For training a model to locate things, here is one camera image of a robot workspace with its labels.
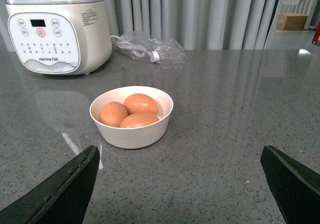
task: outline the ceramic bowl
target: ceramic bowl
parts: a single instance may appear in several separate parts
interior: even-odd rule
[[[123,103],[132,94],[145,94],[158,104],[159,121],[141,127],[118,128],[98,121],[101,108],[108,102]],[[148,86],[126,86],[110,90],[98,96],[90,106],[90,115],[103,138],[111,145],[123,149],[139,149],[158,141],[167,129],[169,118],[174,107],[172,98],[162,90]]]

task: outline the power cord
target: power cord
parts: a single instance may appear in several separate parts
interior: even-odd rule
[[[138,58],[143,58],[146,54],[148,54],[152,63],[157,63],[160,61],[160,56],[157,51],[148,51],[145,46],[132,44],[131,42],[122,39],[117,35],[111,35],[110,37],[118,39],[116,42],[118,48],[131,50],[132,53]]]

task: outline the digital display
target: digital display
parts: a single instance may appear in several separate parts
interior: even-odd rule
[[[45,27],[45,20],[30,20],[33,27]]]

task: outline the control panel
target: control panel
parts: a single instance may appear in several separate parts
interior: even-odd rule
[[[13,45],[26,68],[38,73],[70,73],[80,64],[76,32],[54,13],[18,13],[9,18]]]

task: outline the kitchen appliance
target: kitchen appliance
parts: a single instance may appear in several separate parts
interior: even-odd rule
[[[8,29],[22,64],[32,72],[93,72],[111,55],[104,0],[7,0]]]

